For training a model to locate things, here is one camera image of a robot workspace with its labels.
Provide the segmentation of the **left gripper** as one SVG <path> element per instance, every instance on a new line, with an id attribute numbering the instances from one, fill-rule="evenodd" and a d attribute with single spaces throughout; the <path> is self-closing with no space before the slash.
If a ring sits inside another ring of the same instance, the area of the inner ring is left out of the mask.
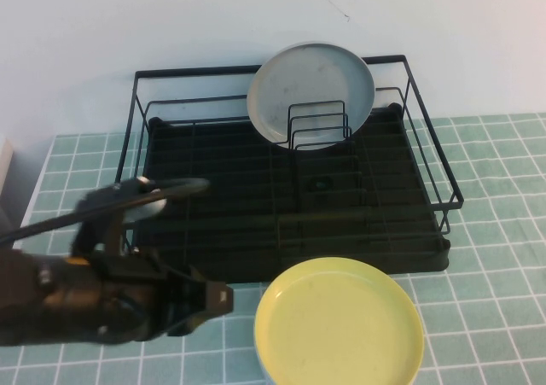
<path id="1" fill-rule="evenodd" d="M 208 313 L 233 312 L 233 289 L 208 282 L 193 267 L 181 271 L 150 255 L 91 254 L 85 259 L 100 284 L 85 342 L 186 336 L 208 320 Z"/>

